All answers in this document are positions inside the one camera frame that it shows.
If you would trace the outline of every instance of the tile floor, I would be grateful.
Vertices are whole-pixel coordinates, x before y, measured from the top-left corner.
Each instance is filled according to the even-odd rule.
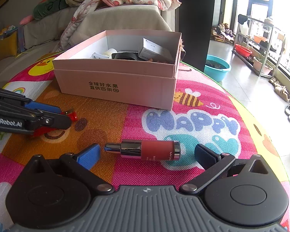
[[[208,53],[231,64],[231,71],[220,84],[267,130],[290,179],[290,122],[284,113],[288,103],[274,92],[268,79],[258,81],[258,76],[232,53],[231,45],[211,40]]]

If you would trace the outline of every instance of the turquoise plastic basin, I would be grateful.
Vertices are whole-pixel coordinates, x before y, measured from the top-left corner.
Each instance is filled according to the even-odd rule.
[[[217,82],[220,82],[221,80],[223,80],[226,74],[231,70],[231,65],[228,64],[225,60],[223,60],[220,57],[217,57],[214,55],[207,55],[206,59],[220,63],[225,67],[225,69],[216,69],[216,68],[205,65],[204,73]]]

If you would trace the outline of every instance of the metal screw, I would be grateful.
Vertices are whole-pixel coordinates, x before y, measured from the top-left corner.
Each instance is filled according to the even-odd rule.
[[[97,189],[101,192],[108,192],[111,191],[113,189],[112,185],[110,184],[100,184],[97,186]]]
[[[194,184],[184,184],[182,185],[182,190],[186,191],[186,192],[193,192],[196,191],[198,189],[198,187]]]

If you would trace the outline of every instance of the yellow pillow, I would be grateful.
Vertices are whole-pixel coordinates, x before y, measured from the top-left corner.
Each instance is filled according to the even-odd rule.
[[[17,32],[0,40],[0,60],[17,55]]]

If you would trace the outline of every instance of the cartoon play mat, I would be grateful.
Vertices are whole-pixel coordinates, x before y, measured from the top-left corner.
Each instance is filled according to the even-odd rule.
[[[194,159],[196,144],[216,153],[227,152],[248,159],[261,154],[281,181],[289,196],[282,226],[290,231],[290,183],[282,162],[263,127],[219,84],[184,63],[180,64],[172,111],[62,94],[55,80],[52,60],[59,53],[44,56],[16,75],[5,89],[38,102],[74,108],[78,121],[67,130],[56,130],[32,138],[0,132],[0,232],[13,224],[5,197],[35,154],[46,159],[66,152],[78,153],[92,143],[101,147],[122,139],[178,140],[182,154],[178,161],[138,161],[101,152],[93,173],[119,185],[175,185],[199,175],[204,169]]]

